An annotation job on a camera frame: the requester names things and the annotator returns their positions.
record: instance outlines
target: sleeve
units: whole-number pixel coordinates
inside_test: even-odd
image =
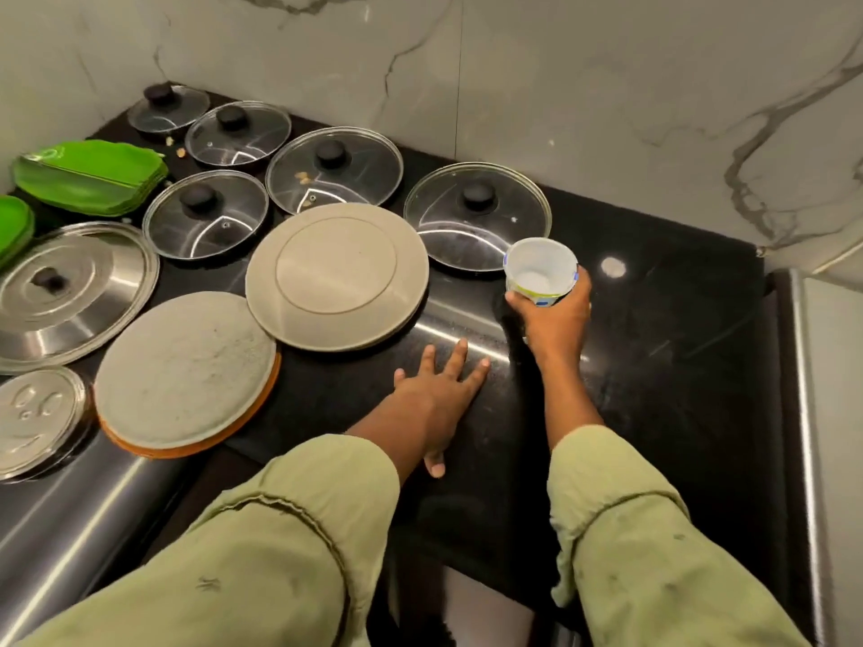
[[[367,645],[399,490],[373,443],[315,438],[223,492],[147,565],[21,645]]]
[[[680,495],[609,429],[581,427],[549,472],[559,606],[578,589],[596,645],[807,645],[778,602],[690,522]]]

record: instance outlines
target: lid knob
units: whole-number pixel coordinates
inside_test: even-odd
[[[226,132],[235,132],[249,126],[249,114],[245,109],[235,104],[220,108],[216,112],[216,120],[219,126]]]
[[[341,140],[322,140],[315,149],[315,156],[327,170],[335,170],[348,160],[348,150]]]
[[[170,84],[153,84],[144,89],[144,97],[154,107],[167,107],[177,99]]]
[[[497,201],[497,195],[489,184],[476,183],[464,187],[462,200],[472,211],[486,211]]]
[[[44,288],[49,293],[57,293],[66,288],[66,278],[52,267],[43,267],[37,270],[30,283]]]
[[[198,215],[213,208],[217,200],[216,191],[207,184],[192,184],[179,194],[179,202]]]

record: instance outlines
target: black countertop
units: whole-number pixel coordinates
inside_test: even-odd
[[[214,97],[222,103],[226,98]],[[293,137],[321,127],[294,119]],[[172,178],[200,172],[176,148],[142,137],[122,115],[97,138],[166,154]],[[450,160],[402,148],[404,181],[384,206],[401,213],[409,190]],[[263,178],[264,168],[253,171]],[[768,499],[755,381],[753,317],[763,294],[754,247],[543,187],[552,238],[570,246],[594,281],[583,373],[607,424],[683,494],[696,526],[771,586]],[[38,209],[37,230],[81,222]],[[273,223],[282,222],[271,204]],[[143,209],[133,220],[140,226]],[[253,246],[206,266],[162,261],[151,305],[202,290],[243,294]],[[617,278],[601,263],[625,267]],[[620,274],[620,264],[612,274]],[[459,337],[469,366],[491,356],[492,371],[447,452],[447,475],[417,472],[405,486],[392,540],[423,549],[527,606],[551,604],[556,542],[545,494],[549,454],[542,385],[503,301],[502,276],[470,277],[432,264],[420,312],[382,345],[341,355],[283,347],[273,394],[228,445],[264,464],[313,436],[341,432],[392,390],[395,368],[416,368],[428,342],[447,356]],[[80,369],[95,373],[102,352]]]

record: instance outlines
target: person's left hand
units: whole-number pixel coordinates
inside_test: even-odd
[[[416,377],[408,377],[402,368],[395,371],[393,383],[395,397],[400,394],[411,396],[419,394],[429,398],[431,402],[431,422],[426,436],[426,469],[436,479],[444,476],[444,450],[456,434],[456,425],[468,410],[470,402],[476,397],[486,375],[491,369],[488,357],[482,359],[467,379],[459,381],[464,368],[464,360],[468,355],[468,342],[459,340],[452,356],[444,366],[444,370],[435,372],[435,347],[426,345],[422,360],[419,362],[419,372]]]

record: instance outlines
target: orange plate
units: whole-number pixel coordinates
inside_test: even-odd
[[[108,428],[108,425],[105,424],[105,421],[102,420],[102,416],[99,416],[99,426],[102,427],[102,431],[111,438],[111,442],[118,447],[122,447],[127,452],[131,452],[137,456],[146,456],[150,459],[178,459],[183,456],[191,456],[193,454],[198,454],[199,452],[203,452],[205,449],[209,449],[214,445],[218,445],[221,441],[226,438],[231,437],[233,434],[240,431],[244,424],[250,421],[252,416],[258,412],[258,409],[261,408],[263,403],[267,401],[267,397],[269,397],[270,392],[273,391],[273,386],[275,386],[275,380],[279,378],[279,367],[281,366],[281,354],[279,352],[275,353],[275,361],[273,362],[273,371],[270,373],[269,379],[264,384],[264,389],[261,391],[261,394],[258,396],[252,405],[246,410],[243,415],[237,418],[231,426],[226,429],[221,430],[218,434],[212,435],[206,440],[201,441],[200,443],[193,443],[191,445],[186,445],[184,447],[175,447],[171,449],[147,449],[144,447],[137,447],[132,443],[126,443],[120,436],[115,434]]]

